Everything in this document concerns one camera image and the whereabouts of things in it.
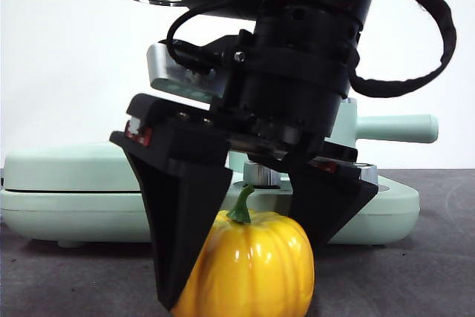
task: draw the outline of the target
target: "yellow pumpkin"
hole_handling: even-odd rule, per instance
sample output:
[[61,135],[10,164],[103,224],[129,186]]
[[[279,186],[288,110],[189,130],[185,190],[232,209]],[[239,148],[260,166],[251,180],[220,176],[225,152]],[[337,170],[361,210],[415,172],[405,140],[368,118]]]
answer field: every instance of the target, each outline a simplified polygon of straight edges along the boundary
[[247,186],[232,211],[217,215],[171,310],[174,317],[307,314],[314,288],[308,238],[297,222],[275,212],[249,216],[246,199],[252,192]]

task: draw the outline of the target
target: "pumpkin stem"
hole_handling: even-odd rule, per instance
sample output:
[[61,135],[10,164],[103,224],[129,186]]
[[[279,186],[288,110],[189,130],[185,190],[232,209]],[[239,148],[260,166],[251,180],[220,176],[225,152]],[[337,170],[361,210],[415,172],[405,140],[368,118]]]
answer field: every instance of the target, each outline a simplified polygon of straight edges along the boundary
[[232,219],[234,222],[238,223],[251,223],[251,217],[249,216],[249,211],[247,210],[247,198],[251,193],[254,192],[253,185],[245,185],[242,191],[237,198],[236,205],[231,209],[226,215],[228,218]]

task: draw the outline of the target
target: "dark gray tabletop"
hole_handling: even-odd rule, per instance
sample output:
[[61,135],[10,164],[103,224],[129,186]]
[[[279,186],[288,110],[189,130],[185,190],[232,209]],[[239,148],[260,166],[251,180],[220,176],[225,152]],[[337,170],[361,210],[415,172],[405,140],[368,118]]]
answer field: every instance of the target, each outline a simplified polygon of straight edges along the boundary
[[[416,228],[387,246],[328,246],[318,252],[308,316],[474,317],[475,170],[382,174],[419,190]],[[62,249],[2,224],[1,316],[169,314],[155,298],[148,244]]]

